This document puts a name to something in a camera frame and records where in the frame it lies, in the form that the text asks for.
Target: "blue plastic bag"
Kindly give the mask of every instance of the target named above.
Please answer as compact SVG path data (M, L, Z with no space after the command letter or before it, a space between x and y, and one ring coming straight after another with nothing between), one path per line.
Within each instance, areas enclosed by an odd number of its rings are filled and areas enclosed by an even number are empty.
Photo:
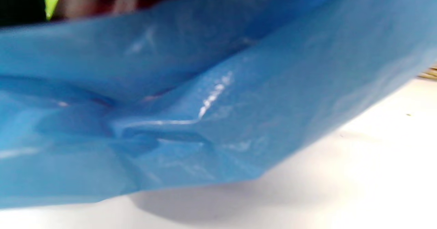
M254 179L431 65L437 0L168 0L0 32L0 206Z

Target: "plastic bag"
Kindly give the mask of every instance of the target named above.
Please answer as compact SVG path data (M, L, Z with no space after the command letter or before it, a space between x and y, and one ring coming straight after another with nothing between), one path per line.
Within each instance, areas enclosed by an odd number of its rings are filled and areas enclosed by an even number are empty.
M255 179L434 62L436 0L167 0L0 33L0 205Z

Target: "white surface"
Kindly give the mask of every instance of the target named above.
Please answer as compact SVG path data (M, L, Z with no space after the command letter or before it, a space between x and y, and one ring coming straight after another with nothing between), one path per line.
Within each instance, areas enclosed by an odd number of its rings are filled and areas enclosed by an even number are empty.
M437 228L436 122L437 83L415 80L260 180L7 210L0 228Z

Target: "white table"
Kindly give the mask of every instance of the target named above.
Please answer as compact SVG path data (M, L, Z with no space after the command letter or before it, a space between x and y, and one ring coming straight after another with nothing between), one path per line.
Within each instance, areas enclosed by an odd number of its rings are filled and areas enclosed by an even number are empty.
M253 182L0 212L1 229L437 228L437 83L415 80Z

